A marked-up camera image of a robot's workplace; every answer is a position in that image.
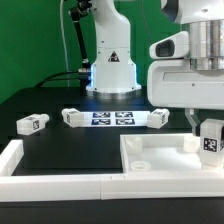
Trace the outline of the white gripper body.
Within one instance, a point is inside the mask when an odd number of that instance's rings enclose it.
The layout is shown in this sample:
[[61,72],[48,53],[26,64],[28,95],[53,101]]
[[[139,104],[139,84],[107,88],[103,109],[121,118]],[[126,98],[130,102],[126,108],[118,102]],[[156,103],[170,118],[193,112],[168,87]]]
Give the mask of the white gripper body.
[[187,31],[150,46],[148,100],[158,107],[224,110],[224,72],[192,70],[189,52]]

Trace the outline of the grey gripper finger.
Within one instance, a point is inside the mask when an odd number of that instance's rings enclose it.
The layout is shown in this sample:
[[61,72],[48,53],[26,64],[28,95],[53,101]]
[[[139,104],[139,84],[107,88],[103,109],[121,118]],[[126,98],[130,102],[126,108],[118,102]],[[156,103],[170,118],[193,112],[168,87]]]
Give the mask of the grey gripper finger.
[[192,108],[185,109],[185,116],[192,127],[192,134],[200,135],[200,120],[197,115],[197,110]]

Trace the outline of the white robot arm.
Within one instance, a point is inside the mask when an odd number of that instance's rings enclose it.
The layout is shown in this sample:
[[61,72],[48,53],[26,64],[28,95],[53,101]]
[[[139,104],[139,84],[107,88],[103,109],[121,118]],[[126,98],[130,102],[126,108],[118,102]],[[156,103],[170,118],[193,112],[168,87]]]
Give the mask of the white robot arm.
[[[131,24],[116,0],[76,0],[69,10],[90,96],[126,98],[141,90]],[[224,0],[159,0],[181,30],[150,45],[147,98],[154,106],[224,110]]]

